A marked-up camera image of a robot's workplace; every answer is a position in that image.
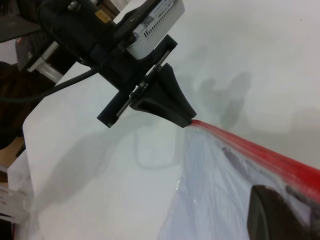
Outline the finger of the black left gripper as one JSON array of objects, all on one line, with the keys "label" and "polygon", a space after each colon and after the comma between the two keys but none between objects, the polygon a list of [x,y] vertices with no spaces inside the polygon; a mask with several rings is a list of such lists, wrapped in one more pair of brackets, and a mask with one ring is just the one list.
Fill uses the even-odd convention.
[{"label": "finger of the black left gripper", "polygon": [[168,120],[181,128],[191,125],[192,120],[183,120],[168,108],[165,102],[165,92],[161,89],[161,86],[160,83],[155,83],[146,87],[137,94],[130,107],[133,110]]},{"label": "finger of the black left gripper", "polygon": [[168,108],[181,119],[192,120],[197,113],[181,90],[173,68],[168,63],[164,64],[158,70],[158,77],[161,89],[164,90],[164,99]]}]

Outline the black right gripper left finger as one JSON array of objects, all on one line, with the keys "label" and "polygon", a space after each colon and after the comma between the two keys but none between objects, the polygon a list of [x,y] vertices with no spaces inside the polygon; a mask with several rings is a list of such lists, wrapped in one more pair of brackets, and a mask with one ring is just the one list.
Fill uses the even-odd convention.
[{"label": "black right gripper left finger", "polygon": [[250,240],[311,240],[311,209],[287,196],[265,185],[252,186],[246,223]]}]

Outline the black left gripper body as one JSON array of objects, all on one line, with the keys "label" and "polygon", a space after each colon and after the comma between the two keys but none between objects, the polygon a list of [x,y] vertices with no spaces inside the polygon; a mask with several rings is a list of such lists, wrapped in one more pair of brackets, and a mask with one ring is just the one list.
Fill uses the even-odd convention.
[{"label": "black left gripper body", "polygon": [[160,65],[178,43],[166,35],[146,57],[136,59],[128,50],[118,50],[100,66],[98,73],[111,83],[117,94],[98,115],[97,119],[111,128],[131,104],[132,92],[153,67]]}]

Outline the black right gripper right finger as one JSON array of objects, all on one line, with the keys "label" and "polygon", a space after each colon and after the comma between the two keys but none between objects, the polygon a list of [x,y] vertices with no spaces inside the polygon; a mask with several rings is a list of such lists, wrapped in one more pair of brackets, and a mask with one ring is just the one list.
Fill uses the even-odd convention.
[{"label": "black right gripper right finger", "polygon": [[319,240],[320,239],[320,204],[308,198],[307,196],[303,195],[299,191],[296,191],[292,187],[287,186],[286,192],[310,208],[308,233],[310,235],[311,240]]}]

